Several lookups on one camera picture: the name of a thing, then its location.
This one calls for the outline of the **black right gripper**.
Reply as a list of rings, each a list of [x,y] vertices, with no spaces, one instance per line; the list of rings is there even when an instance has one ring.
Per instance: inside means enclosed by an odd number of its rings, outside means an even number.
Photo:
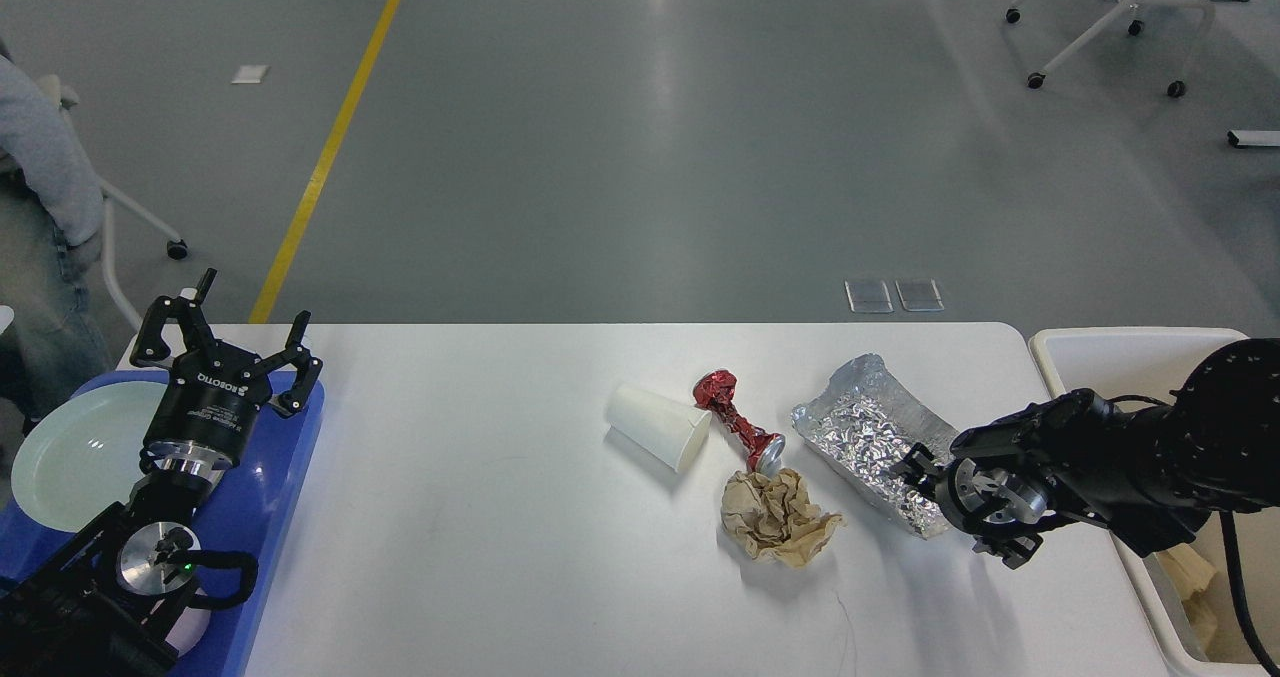
[[[914,443],[908,453],[890,468],[890,476],[906,484],[915,493],[933,493],[934,503],[952,527],[964,534],[977,532],[973,516],[977,511],[977,472],[974,459],[951,459],[941,465],[924,443]],[[996,527],[974,536],[974,553],[997,557],[1009,569],[1027,564],[1044,539],[1036,527]]]

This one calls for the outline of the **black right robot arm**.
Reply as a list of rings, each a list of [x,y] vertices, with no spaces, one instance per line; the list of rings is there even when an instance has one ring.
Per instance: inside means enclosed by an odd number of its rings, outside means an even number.
[[[1137,555],[1192,543],[1220,518],[1231,605],[1260,665],[1277,673],[1252,622],[1234,517],[1276,507],[1279,346],[1235,340],[1172,392],[1123,410],[1088,386],[969,427],[938,462],[920,443],[891,475],[936,504],[978,553],[1024,566],[1048,531],[1107,530]]]

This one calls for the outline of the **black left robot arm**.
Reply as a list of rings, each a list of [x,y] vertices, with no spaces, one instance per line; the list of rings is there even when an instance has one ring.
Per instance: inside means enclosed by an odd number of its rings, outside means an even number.
[[[189,608],[228,610],[253,594],[259,559],[201,544],[198,509],[237,468],[264,407],[306,410],[323,362],[305,344],[308,311],[274,354],[214,335],[204,314],[215,270],[192,297],[159,297],[131,353],[168,376],[142,436],[140,481],[3,596],[5,676],[164,676],[168,640]]]

